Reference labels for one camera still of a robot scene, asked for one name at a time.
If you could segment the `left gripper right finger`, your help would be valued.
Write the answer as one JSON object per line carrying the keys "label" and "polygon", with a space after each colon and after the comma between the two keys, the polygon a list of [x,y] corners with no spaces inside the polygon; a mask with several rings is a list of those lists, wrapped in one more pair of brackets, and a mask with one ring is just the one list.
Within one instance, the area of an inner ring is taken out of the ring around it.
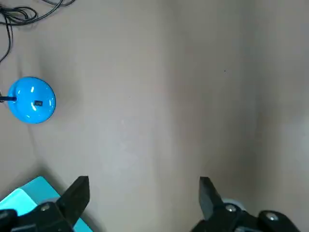
{"label": "left gripper right finger", "polygon": [[236,201],[224,201],[209,177],[200,177],[198,196],[204,218],[193,232],[299,232],[280,212],[263,210],[253,216]]}

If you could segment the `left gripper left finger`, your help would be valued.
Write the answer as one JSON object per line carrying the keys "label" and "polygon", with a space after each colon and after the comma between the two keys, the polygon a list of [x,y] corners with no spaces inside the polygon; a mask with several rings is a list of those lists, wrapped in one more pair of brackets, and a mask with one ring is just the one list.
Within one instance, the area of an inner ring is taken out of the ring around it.
{"label": "left gripper left finger", "polygon": [[45,201],[18,215],[13,208],[0,211],[2,232],[72,232],[90,200],[88,176],[78,177],[56,200]]}

